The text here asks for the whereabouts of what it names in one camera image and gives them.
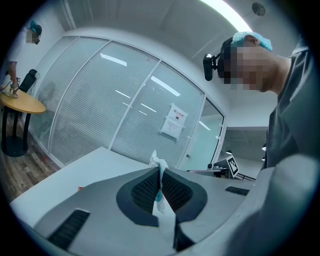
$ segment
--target wooden floor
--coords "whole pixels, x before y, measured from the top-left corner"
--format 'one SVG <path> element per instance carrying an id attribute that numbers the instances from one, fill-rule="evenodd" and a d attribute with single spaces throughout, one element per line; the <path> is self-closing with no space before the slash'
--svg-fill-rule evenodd
<path id="1" fill-rule="evenodd" d="M 3 111 L 0 112 L 0 134 L 2 132 L 2 118 Z M 13 120 L 14 114 L 9 113 L 6 126 L 8 136 L 12 134 Z M 24 123 L 20 117 L 16 131 L 18 137 L 23 137 L 23 127 Z M 60 169 L 48 158 L 30 133 L 27 141 L 28 152 L 20 157 L 7 156 L 0 149 L 1 187 L 9 202 Z"/>

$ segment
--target black vent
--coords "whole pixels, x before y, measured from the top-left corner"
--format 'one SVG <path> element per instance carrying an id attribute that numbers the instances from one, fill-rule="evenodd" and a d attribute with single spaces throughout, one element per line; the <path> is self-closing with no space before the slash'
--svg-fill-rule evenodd
<path id="1" fill-rule="evenodd" d="M 187 203 L 193 195 L 193 191 L 188 186 L 166 172 L 162 176 L 162 191 L 174 212 Z"/>
<path id="2" fill-rule="evenodd" d="M 225 189 L 225 191 L 235 193 L 238 195 L 246 196 L 249 193 L 249 189 L 244 189 L 244 188 L 239 188 L 239 187 L 234 187 L 234 186 L 229 186 Z"/>
<path id="3" fill-rule="evenodd" d="M 133 202 L 140 208 L 152 214 L 159 188 L 159 173 L 155 172 L 134 186 L 131 190 Z"/>
<path id="4" fill-rule="evenodd" d="M 90 213 L 76 209 L 71 215 L 50 235 L 48 241 L 61 249 L 68 249 Z"/>

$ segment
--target black chair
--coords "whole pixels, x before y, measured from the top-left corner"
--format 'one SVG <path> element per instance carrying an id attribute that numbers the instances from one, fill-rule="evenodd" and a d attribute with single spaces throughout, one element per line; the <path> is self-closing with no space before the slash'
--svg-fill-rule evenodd
<path id="1" fill-rule="evenodd" d="M 26 74 L 25 78 L 23 79 L 22 83 L 19 86 L 19 89 L 23 92 L 27 92 L 31 86 L 35 83 L 36 81 L 36 71 L 35 69 L 31 69 L 28 74 Z"/>

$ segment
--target black table leg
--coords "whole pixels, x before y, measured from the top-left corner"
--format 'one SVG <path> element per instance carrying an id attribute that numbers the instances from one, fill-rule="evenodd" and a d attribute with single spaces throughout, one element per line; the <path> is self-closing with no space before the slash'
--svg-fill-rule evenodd
<path id="1" fill-rule="evenodd" d="M 28 128 L 29 128 L 29 121 L 30 121 L 31 114 L 26 114 L 25 122 L 24 122 L 24 130 L 23 130 L 23 150 L 28 150 Z"/>
<path id="2" fill-rule="evenodd" d="M 4 153 L 7 152 L 7 117 L 8 117 L 8 107 L 4 106 L 3 117 L 2 117 L 2 142 L 1 142 L 1 148 Z"/>
<path id="3" fill-rule="evenodd" d="M 12 136 L 7 137 L 7 117 L 8 107 L 4 107 L 3 119 L 2 119 L 2 143 L 1 148 L 3 153 L 9 157 L 21 157 L 28 151 L 28 127 L 31 114 L 27 114 L 25 118 L 23 138 L 17 136 L 17 123 L 19 118 L 19 111 L 15 111 L 14 122 L 13 122 L 13 133 Z"/>
<path id="4" fill-rule="evenodd" d="M 12 137 L 14 139 L 17 137 L 18 117 L 19 117 L 19 111 L 14 111 L 14 121 L 13 121 L 13 130 L 12 130 Z"/>

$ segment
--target blue hair net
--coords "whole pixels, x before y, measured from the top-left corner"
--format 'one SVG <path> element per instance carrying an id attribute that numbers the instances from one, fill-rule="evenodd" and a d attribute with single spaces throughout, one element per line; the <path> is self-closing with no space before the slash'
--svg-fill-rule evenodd
<path id="1" fill-rule="evenodd" d="M 243 43 L 245 40 L 246 35 L 251 35 L 255 37 L 256 39 L 259 39 L 260 46 L 267 49 L 268 51 L 272 52 L 272 45 L 271 41 L 269 39 L 264 38 L 262 35 L 255 33 L 255 32 L 237 32 L 234 34 L 232 38 L 231 46 L 237 47 L 240 46 L 240 44 Z"/>
<path id="2" fill-rule="evenodd" d="M 37 33 L 37 31 L 36 31 L 36 27 L 37 27 L 37 23 L 35 23 L 35 21 L 34 21 L 34 20 L 33 20 L 33 21 L 31 21 L 30 29 L 31 29 L 33 32 L 35 32 L 35 33 Z"/>

